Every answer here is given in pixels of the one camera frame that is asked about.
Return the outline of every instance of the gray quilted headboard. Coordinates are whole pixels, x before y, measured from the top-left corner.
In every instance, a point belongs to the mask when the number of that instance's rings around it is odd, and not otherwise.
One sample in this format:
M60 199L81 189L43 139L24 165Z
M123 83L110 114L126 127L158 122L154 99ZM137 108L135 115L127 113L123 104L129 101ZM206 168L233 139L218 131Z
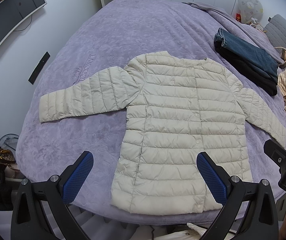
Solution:
M274 47L286 48L286 20L281 15L275 15L265 26L264 31Z

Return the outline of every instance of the wall-mounted monitor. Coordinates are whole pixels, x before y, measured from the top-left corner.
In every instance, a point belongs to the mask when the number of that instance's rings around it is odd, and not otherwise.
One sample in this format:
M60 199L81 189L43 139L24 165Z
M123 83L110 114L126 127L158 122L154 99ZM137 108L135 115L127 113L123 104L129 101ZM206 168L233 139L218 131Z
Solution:
M0 45L16 27L44 5L46 0L2 0L0 2Z

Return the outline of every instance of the bed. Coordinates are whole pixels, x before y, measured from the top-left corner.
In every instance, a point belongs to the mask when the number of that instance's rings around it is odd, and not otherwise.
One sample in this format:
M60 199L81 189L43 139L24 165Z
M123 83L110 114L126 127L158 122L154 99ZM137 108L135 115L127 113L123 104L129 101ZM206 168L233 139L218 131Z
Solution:
M275 97L270 97L215 52L213 38L218 28L224 25L224 20L215 19L206 11L176 2L114 0L102 8L70 38L44 71L35 89L16 151L22 173L33 182L47 180L53 174L60 174L84 150L88 150L93 153L94 166L73 204L129 223L169 225L212 222L218 210L152 216L130 214L110 205L110 188L125 133L125 109L40 124L38 106L40 97L46 93L67 88L99 70L116 65L124 67L137 55L167 50L179 58L209 57L221 63L245 87L254 89L286 127L280 90ZM274 50L265 34L247 27L249 29L246 30L266 49ZM238 27L233 26L233 29L244 35ZM283 194L277 185L280 178L278 167L263 153L263 144L270 136L247 122L245 130L253 180L268 179L275 199L278 199ZM244 211L243 206L238 217L242 217Z

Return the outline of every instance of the quilted jacket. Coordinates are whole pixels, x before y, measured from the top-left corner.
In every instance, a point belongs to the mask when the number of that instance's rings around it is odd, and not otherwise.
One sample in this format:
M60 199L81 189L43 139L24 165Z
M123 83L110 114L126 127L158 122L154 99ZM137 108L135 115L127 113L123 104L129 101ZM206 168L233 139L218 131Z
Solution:
M195 162L206 151L230 175L252 181L245 120L282 146L286 130L263 99L206 58L167 51L110 67L40 99L40 121L127 107L126 132L112 183L112 205L131 213L183 214L219 209Z

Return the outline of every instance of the jacket's left sleeve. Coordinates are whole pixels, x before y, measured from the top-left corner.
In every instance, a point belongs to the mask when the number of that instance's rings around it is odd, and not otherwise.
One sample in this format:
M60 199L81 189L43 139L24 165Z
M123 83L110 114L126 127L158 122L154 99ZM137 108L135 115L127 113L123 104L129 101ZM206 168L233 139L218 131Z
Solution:
M69 88L43 95L40 122L125 108L139 94L145 81L145 55L124 68L110 67Z
M225 74L227 83L245 114L246 121L269 133L285 148L286 128L273 114L267 103L253 89L244 88L241 81L228 69L225 70Z

